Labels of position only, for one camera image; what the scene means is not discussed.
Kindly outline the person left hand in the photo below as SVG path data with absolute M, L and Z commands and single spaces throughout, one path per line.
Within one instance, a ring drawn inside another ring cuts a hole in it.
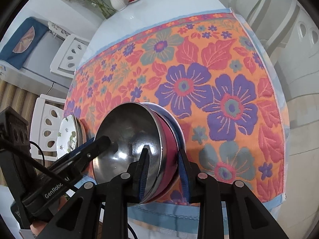
M 67 202 L 66 198 L 64 196 L 61 196 L 58 202 L 59 205 L 55 206 L 54 208 L 56 213 L 66 204 L 66 202 Z M 30 226 L 30 229 L 34 235 L 38 236 L 41 233 L 41 231 L 45 228 L 46 225 L 47 225 L 46 222 L 36 221 Z

